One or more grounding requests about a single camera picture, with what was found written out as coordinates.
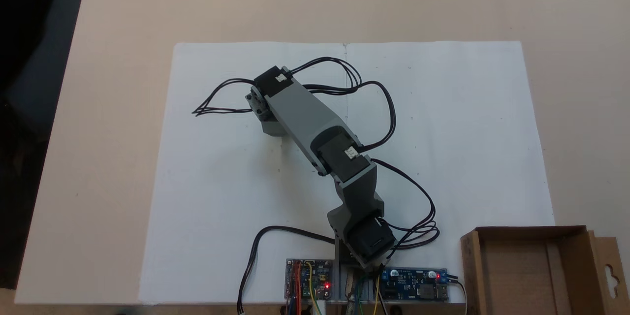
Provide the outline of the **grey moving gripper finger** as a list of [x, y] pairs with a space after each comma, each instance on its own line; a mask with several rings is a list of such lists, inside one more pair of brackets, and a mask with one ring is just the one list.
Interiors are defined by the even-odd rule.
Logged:
[[262, 122], [262, 131], [270, 136], [286, 136], [286, 129], [277, 120], [268, 120]]

